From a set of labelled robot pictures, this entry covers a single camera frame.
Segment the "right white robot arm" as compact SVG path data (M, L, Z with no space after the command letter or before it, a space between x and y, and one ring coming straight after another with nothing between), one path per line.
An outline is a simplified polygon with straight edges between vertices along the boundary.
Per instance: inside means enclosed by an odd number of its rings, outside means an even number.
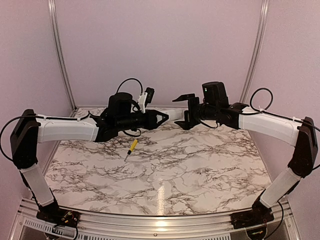
M256 199L247 219L258 224L267 216L267 211L283 196L289 194L300 182L317 169L314 165L318 143L313 119L281 116L265 109L253 108L251 104L229 103L223 82L213 81L202 85L203 101L195 94L183 94L175 102L187 101L184 120L176 121L184 130L190 130L206 121L215 121L235 130L247 130L281 140L294 147L287 167Z

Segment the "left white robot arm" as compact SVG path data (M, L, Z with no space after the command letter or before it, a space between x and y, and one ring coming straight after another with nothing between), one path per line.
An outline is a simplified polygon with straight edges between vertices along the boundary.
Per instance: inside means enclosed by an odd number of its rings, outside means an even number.
M37 145L74 140L104 143L117 137L119 132L157 129L170 116L146 109L147 101L146 92L138 101L134 101L129 93L118 92L109 98L107 108L99 116L88 113L78 118L55 117L38 115L27 109L18 117L10 135L11 161L51 222L60 222L64 215L38 166Z

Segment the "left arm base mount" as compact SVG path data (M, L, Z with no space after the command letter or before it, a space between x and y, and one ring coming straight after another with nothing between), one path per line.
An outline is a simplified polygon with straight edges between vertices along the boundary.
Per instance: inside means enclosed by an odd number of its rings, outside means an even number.
M80 213L75 210L61 208L56 199L52 203L42 206L37 204L38 212L36 218L55 224L55 226L67 226L75 228L78 226Z

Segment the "white remote control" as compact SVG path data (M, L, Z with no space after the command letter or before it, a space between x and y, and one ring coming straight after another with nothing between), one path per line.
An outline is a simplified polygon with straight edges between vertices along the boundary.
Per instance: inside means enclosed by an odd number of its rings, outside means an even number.
M168 114L169 118L168 121L178 121L184 119L184 108L171 108L166 110L166 113Z

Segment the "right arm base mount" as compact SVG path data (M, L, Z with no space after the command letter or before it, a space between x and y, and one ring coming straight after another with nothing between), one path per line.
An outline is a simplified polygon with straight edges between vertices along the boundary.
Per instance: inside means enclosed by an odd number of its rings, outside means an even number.
M260 197L254 201L251 207L251 210L235 212L230 215L234 229L266 224L275 219L272 209L264 206L260 201Z

